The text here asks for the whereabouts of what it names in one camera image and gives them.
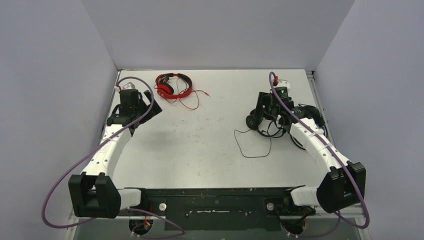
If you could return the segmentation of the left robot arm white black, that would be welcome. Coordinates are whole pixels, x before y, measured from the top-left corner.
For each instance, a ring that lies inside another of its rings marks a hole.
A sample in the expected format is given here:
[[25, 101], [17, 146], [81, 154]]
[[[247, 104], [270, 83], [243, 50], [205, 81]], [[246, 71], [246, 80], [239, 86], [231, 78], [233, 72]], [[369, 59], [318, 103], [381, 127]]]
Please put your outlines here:
[[117, 188], [113, 173], [125, 145], [135, 130], [162, 112], [149, 90], [124, 89], [120, 102], [106, 120], [100, 149], [96, 150], [80, 174], [68, 180], [74, 214], [80, 218], [114, 219], [130, 208], [137, 215], [150, 207], [146, 190], [139, 187]]

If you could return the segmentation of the large black blue headphones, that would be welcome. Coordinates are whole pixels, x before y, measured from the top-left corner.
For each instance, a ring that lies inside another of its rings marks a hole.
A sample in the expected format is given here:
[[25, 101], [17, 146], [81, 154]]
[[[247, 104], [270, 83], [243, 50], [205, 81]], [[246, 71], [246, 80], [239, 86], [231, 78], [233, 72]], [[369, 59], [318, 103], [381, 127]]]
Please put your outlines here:
[[316, 106], [308, 105], [308, 104], [302, 104], [302, 103], [299, 103], [299, 104], [298, 104], [298, 107], [300, 108], [300, 110], [301, 110], [302, 112], [304, 112], [304, 113], [305, 113], [305, 115], [306, 115], [307, 117], [311, 117], [311, 118], [315, 121], [316, 125], [317, 125], [320, 129], [322, 129], [322, 130], [323, 130], [323, 134], [324, 134], [324, 136], [325, 136], [326, 138], [328, 138], [328, 136], [329, 136], [329, 131], [328, 131], [328, 129], [327, 129], [327, 126], [326, 126], [326, 124], [325, 124], [324, 117], [323, 117], [323, 115], [321, 114], [320, 110], [319, 110]]

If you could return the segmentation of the small black headphones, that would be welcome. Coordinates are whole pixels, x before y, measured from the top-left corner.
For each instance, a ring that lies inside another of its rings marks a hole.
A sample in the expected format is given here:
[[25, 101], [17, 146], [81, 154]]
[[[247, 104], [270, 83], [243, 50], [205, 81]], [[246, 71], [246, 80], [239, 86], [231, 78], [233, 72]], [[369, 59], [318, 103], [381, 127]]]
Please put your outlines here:
[[[273, 119], [271, 117], [266, 118], [266, 117], [264, 117], [263, 114], [260, 115], [260, 117], [257, 117], [255, 114], [256, 114], [256, 110], [253, 109], [251, 111], [251, 113], [246, 117], [245, 124], [248, 127], [247, 130], [245, 130], [245, 131], [241, 131], [241, 130], [238, 130], [238, 129], [233, 130], [233, 137], [234, 137], [234, 140], [237, 144], [239, 152], [240, 152], [241, 156], [246, 158], [246, 159], [260, 159], [260, 158], [268, 157], [271, 153], [271, 150], [272, 150], [273, 139], [282, 138], [287, 132], [282, 126], [278, 126], [277, 121], [275, 119]], [[263, 119], [266, 119], [266, 120], [269, 121], [266, 130], [260, 129], [260, 125], [262, 124]], [[276, 127], [276, 132], [270, 133], [271, 125], [274, 125]], [[254, 131], [257, 134], [259, 134], [260, 136], [267, 138], [269, 140], [269, 148], [268, 148], [268, 151], [267, 151], [266, 154], [263, 154], [263, 155], [246, 155], [246, 154], [244, 154], [242, 146], [238, 141], [237, 134], [246, 134], [246, 133], [251, 132], [251, 131]]]

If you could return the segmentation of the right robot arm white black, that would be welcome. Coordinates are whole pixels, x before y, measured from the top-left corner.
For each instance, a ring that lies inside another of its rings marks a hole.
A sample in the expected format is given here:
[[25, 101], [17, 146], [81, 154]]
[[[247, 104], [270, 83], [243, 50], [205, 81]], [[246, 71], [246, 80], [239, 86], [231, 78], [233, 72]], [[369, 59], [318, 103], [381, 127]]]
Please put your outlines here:
[[269, 120], [297, 141], [324, 173], [319, 186], [292, 189], [283, 199], [284, 210], [295, 214], [303, 206], [320, 206], [327, 213], [360, 203], [365, 196], [366, 169], [343, 156], [326, 137], [325, 121], [312, 105], [295, 105], [287, 87], [272, 92], [260, 92], [256, 107], [246, 123], [257, 128], [262, 120]]

